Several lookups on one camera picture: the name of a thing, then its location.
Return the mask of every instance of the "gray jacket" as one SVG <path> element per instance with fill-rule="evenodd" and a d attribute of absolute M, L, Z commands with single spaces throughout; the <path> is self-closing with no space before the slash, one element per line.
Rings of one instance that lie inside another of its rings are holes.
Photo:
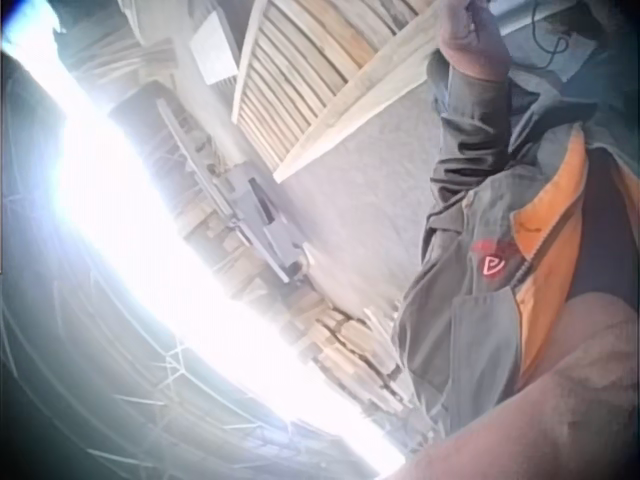
<path fill-rule="evenodd" d="M 506 83 L 452 69 L 422 268 L 394 329 L 416 397 L 445 435 L 513 396 L 539 358 L 575 269 L 589 149 L 617 160 L 637 219 L 632 132 L 559 95 L 512 132 L 509 102 Z"/>

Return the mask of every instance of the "logo patch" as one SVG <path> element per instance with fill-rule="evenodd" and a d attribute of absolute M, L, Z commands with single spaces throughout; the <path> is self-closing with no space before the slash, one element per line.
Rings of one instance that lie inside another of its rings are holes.
<path fill-rule="evenodd" d="M 482 274 L 493 277 L 500 273 L 507 262 L 496 254 L 486 255 L 482 260 Z"/>

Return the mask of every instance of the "person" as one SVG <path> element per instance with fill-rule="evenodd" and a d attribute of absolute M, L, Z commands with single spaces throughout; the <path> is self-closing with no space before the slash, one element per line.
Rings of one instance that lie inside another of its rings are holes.
<path fill-rule="evenodd" d="M 486 3 L 441 8 L 435 205 L 393 341 L 444 438 L 391 478 L 640 478 L 637 132 L 563 94 L 514 118 Z"/>

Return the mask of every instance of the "wire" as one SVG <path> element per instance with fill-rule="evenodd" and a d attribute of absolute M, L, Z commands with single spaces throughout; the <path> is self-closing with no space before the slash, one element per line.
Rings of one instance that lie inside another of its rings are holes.
<path fill-rule="evenodd" d="M 557 55 L 569 50 L 569 40 L 567 40 L 567 38 L 563 36 L 559 36 L 556 39 L 556 44 L 551 50 L 545 47 L 544 45 L 542 45 L 542 43 L 540 43 L 540 40 L 538 39 L 538 31 L 537 31 L 537 25 L 536 25 L 536 15 L 538 13 L 539 7 L 540 7 L 540 1 L 533 0 L 533 8 L 531 9 L 531 35 L 533 37 L 533 41 L 535 42 L 536 46 L 543 52 L 549 54 L 549 60 L 544 65 L 533 65 L 533 64 L 513 62 L 514 65 L 527 70 L 546 70 L 551 66 L 551 64 L 553 63 Z"/>

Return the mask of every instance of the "bright light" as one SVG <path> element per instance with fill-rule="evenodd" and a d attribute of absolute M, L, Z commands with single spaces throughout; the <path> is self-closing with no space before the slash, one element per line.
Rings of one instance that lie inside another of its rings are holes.
<path fill-rule="evenodd" d="M 355 404 L 332 390 L 315 367 L 304 366 L 266 321 L 224 295 L 177 234 L 125 136 L 93 108 L 55 49 L 48 43 L 41 48 L 53 36 L 38 38 L 40 45 L 20 43 L 14 35 L 7 51 L 67 113 L 59 172 L 64 215 L 135 297 L 213 368 L 284 419 L 340 435 L 381 475 L 399 468 L 404 457 Z M 43 52 L 52 52 L 48 61 Z"/>

